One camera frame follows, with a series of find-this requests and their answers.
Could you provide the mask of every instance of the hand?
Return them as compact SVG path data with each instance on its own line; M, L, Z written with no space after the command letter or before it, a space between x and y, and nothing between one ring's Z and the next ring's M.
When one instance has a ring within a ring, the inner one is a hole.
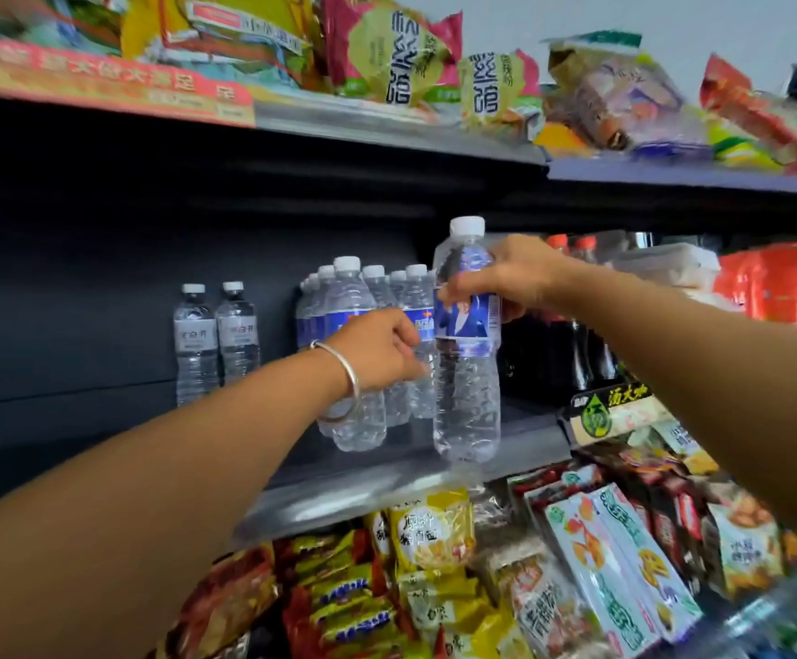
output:
M523 316L528 308L568 314L572 287L589 269L585 262L561 254L534 235L513 233L490 252L492 265L451 277L438 291L439 300L453 305L478 293L498 293L503 321Z
M349 360L365 391L379 391L397 381L429 374L412 350L420 343L420 334L397 308L353 317L326 343Z

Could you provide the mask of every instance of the white bottle label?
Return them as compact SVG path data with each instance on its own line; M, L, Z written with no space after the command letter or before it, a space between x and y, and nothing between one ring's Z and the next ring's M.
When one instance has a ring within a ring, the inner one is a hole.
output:
M215 319L187 319L173 322L176 351L209 351L218 348Z
M258 344L258 321L254 316L219 317L218 340L223 347Z

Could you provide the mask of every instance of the bracelet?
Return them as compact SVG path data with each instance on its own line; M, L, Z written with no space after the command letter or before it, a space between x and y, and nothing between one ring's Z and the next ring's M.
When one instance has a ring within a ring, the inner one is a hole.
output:
M331 347L328 344L322 342L322 340L313 340L310 343L310 348L325 350L328 353L330 353L332 356L337 358L338 361L340 361L340 364L344 366L344 370L347 371L347 376L349 377L349 383L353 385L353 404L343 416L339 416L337 418L331 418L329 416L320 416L317 420L322 421L324 423L339 423L345 421L347 420L347 417L350 416L356 410L356 408L359 407L359 399L361 396L361 389L359 387L359 376L356 375L353 366L349 365L349 360L347 360L343 356L343 354L341 354L334 347Z

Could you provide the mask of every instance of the white bottle cap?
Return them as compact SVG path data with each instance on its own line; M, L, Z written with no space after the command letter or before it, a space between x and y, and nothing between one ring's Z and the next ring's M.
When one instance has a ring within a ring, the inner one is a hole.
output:
M383 271L383 266L374 265L374 266L365 266L361 269L361 276L363 277L383 277L385 272Z
M404 272L409 277L423 277L426 276L428 268L426 267L426 264L411 264L404 269Z
M455 217L450 221L450 237L462 238L467 235L484 235L484 218L478 215Z
M359 272L361 261L358 256L338 256L334 259L335 272Z

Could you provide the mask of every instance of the bottle cap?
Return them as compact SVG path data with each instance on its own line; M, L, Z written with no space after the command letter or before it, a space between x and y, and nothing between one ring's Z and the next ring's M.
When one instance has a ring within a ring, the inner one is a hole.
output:
M597 249L597 236L583 235L575 242L576 249Z
M373 265L365 266L361 269L361 276L363 277L383 277L383 266Z
M484 235L484 218L478 215L455 217L450 221L451 237L464 237L466 235Z
M566 237L566 233L555 233L545 238L545 242L557 249L566 247L569 244L569 239Z
M358 256L338 256L334 259L335 272L359 272L361 261Z
M426 264L411 264L404 269L404 272L409 277L425 277L429 269L426 267Z

